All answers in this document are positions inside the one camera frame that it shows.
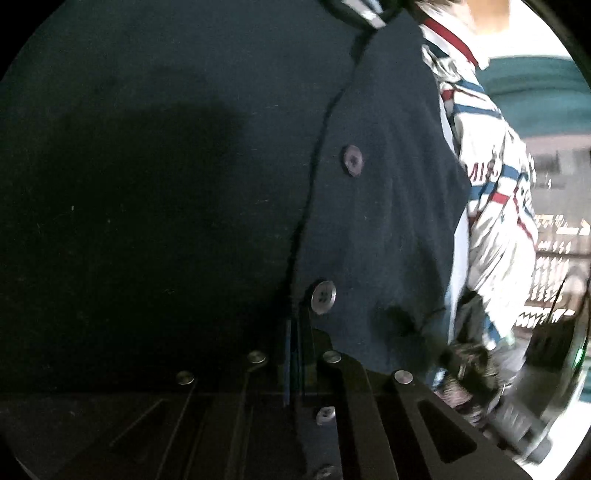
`black fabric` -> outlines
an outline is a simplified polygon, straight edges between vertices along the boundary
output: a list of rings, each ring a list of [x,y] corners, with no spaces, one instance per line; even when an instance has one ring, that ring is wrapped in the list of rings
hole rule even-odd
[[[5,391],[213,369],[320,278],[335,348],[424,356],[469,185],[408,14],[368,35],[312,0],[71,0],[0,110]]]
[[[486,325],[486,312],[482,297],[469,288],[464,292],[457,304],[454,323],[455,340],[458,343],[482,343]]]

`black device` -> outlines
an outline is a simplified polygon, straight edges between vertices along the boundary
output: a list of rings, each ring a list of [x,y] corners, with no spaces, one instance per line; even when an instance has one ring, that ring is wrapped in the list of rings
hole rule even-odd
[[[181,372],[173,390],[142,394],[52,479],[529,478],[410,372],[366,371],[323,332],[298,336],[293,359],[253,351],[217,385]],[[286,406],[290,360],[298,387]]]

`screw head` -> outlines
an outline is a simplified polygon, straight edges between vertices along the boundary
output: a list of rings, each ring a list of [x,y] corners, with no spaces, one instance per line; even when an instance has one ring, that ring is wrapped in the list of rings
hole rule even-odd
[[[265,354],[260,350],[253,350],[247,355],[247,358],[248,361],[252,364],[261,364],[267,359]]]
[[[177,373],[176,378],[177,378],[177,383],[179,385],[190,385],[195,380],[195,375],[193,375],[188,370],[183,370],[183,371]]]
[[[322,360],[328,364],[337,364],[343,357],[336,350],[327,350],[322,354]]]
[[[394,380],[396,380],[398,383],[402,383],[403,385],[408,385],[413,381],[413,374],[411,372],[407,372],[406,370],[398,370],[394,374]]]
[[[334,407],[322,407],[316,414],[316,424],[325,425],[331,422],[336,417],[336,410]]]

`blue stripe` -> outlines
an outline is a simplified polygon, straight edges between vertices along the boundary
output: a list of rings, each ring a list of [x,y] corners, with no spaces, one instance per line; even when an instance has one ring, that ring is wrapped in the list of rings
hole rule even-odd
[[[459,105],[457,103],[453,106],[453,113],[455,115],[459,113],[476,113],[477,115],[488,115],[494,118],[503,118],[502,114],[495,110],[487,110],[485,108],[478,108],[468,105]]]
[[[534,216],[532,215],[532,213],[530,212],[529,208],[527,208],[525,206],[525,201],[523,202],[523,210],[525,212],[525,214],[530,217],[532,220],[534,220]]]
[[[501,335],[488,315],[484,319],[484,328],[488,332],[488,336],[491,340],[494,340],[495,343],[499,343],[501,341]]]
[[[474,92],[485,93],[484,88],[482,88],[480,85],[478,85],[477,83],[468,82],[464,79],[456,82],[456,85],[459,85],[460,87],[465,88],[467,90],[473,90]]]
[[[431,53],[433,53],[433,55],[435,55],[438,59],[444,59],[445,57],[449,56],[441,48],[439,48],[437,45],[435,45],[432,41],[426,40],[426,42],[427,42],[427,47],[429,47],[429,50],[431,50]]]
[[[496,183],[489,182],[485,183],[484,185],[473,185],[472,189],[470,190],[470,199],[472,200],[479,200],[483,195],[490,195],[492,192],[495,191]]]
[[[516,168],[510,167],[509,165],[503,165],[503,168],[501,169],[501,177],[517,180],[519,178],[519,172]]]

